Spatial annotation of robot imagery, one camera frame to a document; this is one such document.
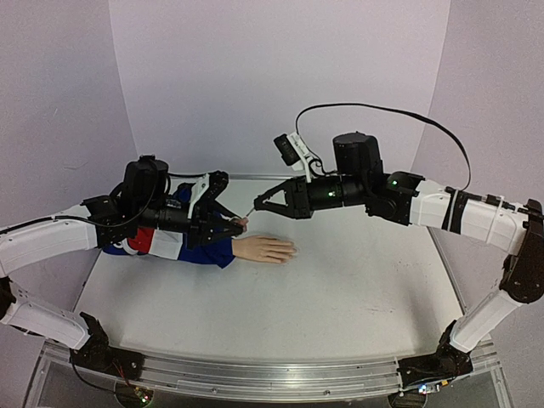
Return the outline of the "pink nail polish bottle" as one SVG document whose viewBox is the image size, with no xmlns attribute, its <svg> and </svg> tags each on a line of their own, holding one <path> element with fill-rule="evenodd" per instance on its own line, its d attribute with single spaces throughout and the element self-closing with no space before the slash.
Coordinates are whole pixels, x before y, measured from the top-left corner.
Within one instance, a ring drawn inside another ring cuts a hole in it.
<svg viewBox="0 0 544 408">
<path fill-rule="evenodd" d="M 232 218 L 230 221 L 240 225 L 244 231 L 247 231 L 247 225 L 249 224 L 248 218 Z"/>
</svg>

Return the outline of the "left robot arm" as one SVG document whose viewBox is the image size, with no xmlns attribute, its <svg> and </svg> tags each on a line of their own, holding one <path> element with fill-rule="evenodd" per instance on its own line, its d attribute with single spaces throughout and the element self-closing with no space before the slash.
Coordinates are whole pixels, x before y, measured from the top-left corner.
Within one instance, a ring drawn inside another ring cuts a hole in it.
<svg viewBox="0 0 544 408">
<path fill-rule="evenodd" d="M 229 176 L 190 176 L 178 188 L 168 165 L 154 156 L 127 164 L 108 195 L 1 230 L 1 322 L 70 350 L 77 368 L 139 378 L 145 357 L 111 344 L 98 318 L 50 303 L 19 286 L 13 274 L 76 253 L 103 250 L 195 264 L 228 265 L 232 239 L 244 230 L 218 201 Z"/>
</svg>

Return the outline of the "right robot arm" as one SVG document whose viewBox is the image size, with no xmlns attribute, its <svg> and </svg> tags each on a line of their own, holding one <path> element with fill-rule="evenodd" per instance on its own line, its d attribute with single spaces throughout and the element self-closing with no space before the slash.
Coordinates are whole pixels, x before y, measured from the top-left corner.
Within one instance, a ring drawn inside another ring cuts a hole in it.
<svg viewBox="0 0 544 408">
<path fill-rule="evenodd" d="M 426 394 L 473 369 L 476 346 L 512 312 L 543 296 L 543 210 L 501 195 L 477 195 L 421 175 L 385 173 L 377 139 L 346 133 L 332 141 L 336 172 L 318 175 L 317 158 L 297 133 L 275 138 L 283 162 L 297 176 L 254 200 L 258 211 L 308 219 L 321 210 L 362 206 L 367 215 L 404 226 L 431 229 L 452 279 L 462 287 L 477 275 L 499 268 L 481 300 L 470 302 L 451 322 L 430 354 L 399 360 L 402 390 Z"/>
</svg>

